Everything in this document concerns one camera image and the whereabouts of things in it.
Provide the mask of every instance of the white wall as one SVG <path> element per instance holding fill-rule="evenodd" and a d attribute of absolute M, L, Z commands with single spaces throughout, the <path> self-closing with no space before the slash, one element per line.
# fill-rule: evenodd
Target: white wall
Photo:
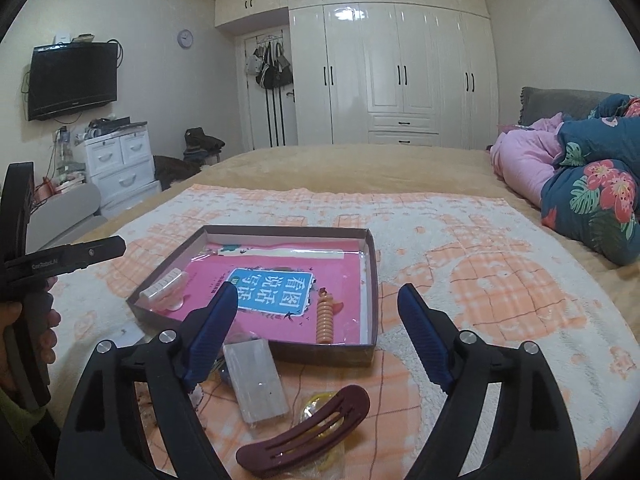
<path fill-rule="evenodd" d="M 486 0 L 500 123 L 520 116 L 523 86 L 640 94 L 640 52 L 608 0 Z"/>
<path fill-rule="evenodd" d="M 189 50 L 176 39 L 184 28 L 194 35 Z M 47 170 L 59 124 L 25 121 L 20 85 L 33 47 L 59 30 L 124 47 L 118 101 L 85 111 L 76 128 L 113 112 L 149 122 L 155 155 L 182 158 L 184 131 L 194 126 L 227 143 L 225 158 L 242 152 L 234 43 L 214 28 L 212 0 L 28 0 L 0 43 L 0 180 L 11 162 Z"/>

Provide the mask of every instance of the beige bedspread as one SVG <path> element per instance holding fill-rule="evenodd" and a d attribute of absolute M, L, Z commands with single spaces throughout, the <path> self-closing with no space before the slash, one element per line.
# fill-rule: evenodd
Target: beige bedspread
<path fill-rule="evenodd" d="M 536 224 L 540 212 L 498 181 L 485 152 L 405 146 L 321 146 L 258 150 L 235 156 L 177 184 L 96 229 L 109 236 L 193 184 L 314 192 L 442 192 L 503 198 Z M 639 265 L 617 267 L 579 242 L 547 230 L 596 279 L 640 339 Z"/>

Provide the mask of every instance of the black flat-screen tv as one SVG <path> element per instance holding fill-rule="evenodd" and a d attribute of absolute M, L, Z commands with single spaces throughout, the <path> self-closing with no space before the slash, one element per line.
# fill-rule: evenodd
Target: black flat-screen tv
<path fill-rule="evenodd" d="M 117 43 L 37 46 L 31 57 L 28 117 L 46 120 L 118 99 Z"/>

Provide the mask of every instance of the blue label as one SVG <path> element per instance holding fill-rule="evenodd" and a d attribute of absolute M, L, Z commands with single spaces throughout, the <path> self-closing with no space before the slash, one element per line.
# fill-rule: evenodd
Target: blue label
<path fill-rule="evenodd" d="M 310 272 L 235 269 L 228 277 L 238 290 L 238 308 L 302 316 L 314 281 Z"/>

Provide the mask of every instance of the drawer handle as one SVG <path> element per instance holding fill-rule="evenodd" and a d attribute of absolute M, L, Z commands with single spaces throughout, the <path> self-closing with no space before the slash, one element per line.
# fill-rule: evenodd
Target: drawer handle
<path fill-rule="evenodd" d="M 129 187 L 136 181 L 136 174 L 134 173 L 129 178 L 123 178 L 119 180 L 119 183 L 122 187 Z"/>

